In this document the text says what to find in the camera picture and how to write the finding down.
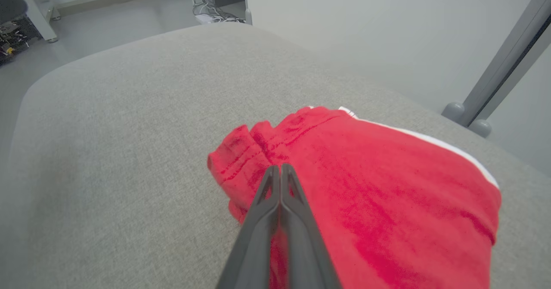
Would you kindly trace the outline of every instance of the folded red fabric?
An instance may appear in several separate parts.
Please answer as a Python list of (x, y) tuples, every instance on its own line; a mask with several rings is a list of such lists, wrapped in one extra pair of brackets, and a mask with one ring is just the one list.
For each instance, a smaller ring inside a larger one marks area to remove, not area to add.
[[(345, 289), (488, 288), (501, 194), (473, 157), (435, 138), (303, 108), (273, 128), (240, 126), (208, 168), (243, 223), (264, 171), (289, 163)], [(287, 287), (272, 242), (270, 287)]]

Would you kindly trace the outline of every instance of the gray floor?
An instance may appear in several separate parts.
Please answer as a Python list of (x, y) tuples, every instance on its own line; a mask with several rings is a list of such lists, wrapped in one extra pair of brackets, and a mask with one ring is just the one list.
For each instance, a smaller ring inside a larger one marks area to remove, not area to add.
[[(35, 81), (93, 53), (198, 25), (191, 8), (191, 0), (136, 0), (65, 16), (51, 23), (58, 42), (40, 40), (13, 62), (0, 67), (0, 177), (4, 175), (19, 105)], [(244, 18), (244, 3), (223, 9)]]

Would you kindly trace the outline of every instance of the red cloth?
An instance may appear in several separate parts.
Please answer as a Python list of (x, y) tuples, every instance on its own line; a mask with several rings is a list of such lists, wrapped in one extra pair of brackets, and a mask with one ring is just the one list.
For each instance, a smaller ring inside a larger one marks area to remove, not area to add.
[[(489, 287), (500, 191), (476, 160), (342, 110), (304, 108), (240, 126), (208, 167), (243, 223), (264, 171), (297, 171), (345, 289)], [(286, 287), (272, 242), (270, 287)]]

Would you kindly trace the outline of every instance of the white trim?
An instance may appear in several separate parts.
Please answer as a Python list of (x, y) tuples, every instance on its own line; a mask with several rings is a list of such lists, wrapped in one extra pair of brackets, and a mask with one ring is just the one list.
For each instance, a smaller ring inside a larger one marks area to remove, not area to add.
[(444, 148), (444, 149), (447, 149), (447, 150), (449, 150), (453, 153), (456, 153), (456, 154), (460, 155), (461, 157), (465, 158), (466, 160), (468, 160), (469, 162), (471, 162), (472, 164), (474, 164), (474, 166), (476, 166), (476, 168), (478, 168), (478, 170), (482, 173), (482, 175), (484, 175), (486, 180), (489, 183), (491, 183), (492, 185), (496, 186), (496, 188), (499, 189), (498, 182), (490, 174), (490, 172), (484, 167), (484, 165), (482, 165), (480, 162), (478, 162), (478, 160), (476, 160), (476, 158), (474, 158), (472, 155), (470, 155), (470, 154), (466, 153), (465, 151), (457, 148), (456, 146), (452, 146), (451, 144), (448, 144), (446, 142), (443, 142), (442, 140), (438, 140), (434, 137), (431, 137), (431, 136), (428, 136), (428, 135), (425, 135), (425, 134), (421, 134), (421, 133), (413, 132), (413, 131), (410, 131), (410, 130), (405, 130), (403, 128), (387, 126), (385, 124), (380, 124), (380, 123), (377, 123), (377, 122), (372, 122), (372, 121), (360, 119), (350, 109), (342, 107), (342, 106), (339, 108), (339, 110), (346, 111), (347, 114), (349, 114), (352, 118), (354, 118), (356, 120), (368, 122), (368, 123), (371, 123), (371, 124), (377, 124), (377, 125), (384, 126), (384, 127), (387, 127), (387, 128), (392, 128), (393, 130), (397, 130), (397, 131), (400, 131), (402, 133), (409, 134), (411, 136), (415, 136), (415, 137), (419, 138), (420, 140), (425, 140), (425, 142), (435, 144), (435, 145), (437, 145), (441, 148)]

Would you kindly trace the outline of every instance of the gray carpeted surface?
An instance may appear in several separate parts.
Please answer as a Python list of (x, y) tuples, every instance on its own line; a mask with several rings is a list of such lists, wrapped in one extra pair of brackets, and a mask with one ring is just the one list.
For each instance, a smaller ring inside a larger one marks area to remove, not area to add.
[(305, 105), (429, 134), (502, 188), (492, 286), (551, 283), (551, 182), (401, 95), (233, 23), (65, 65), (22, 102), (0, 193), (2, 288), (213, 288), (238, 233), (207, 154), (233, 128)]

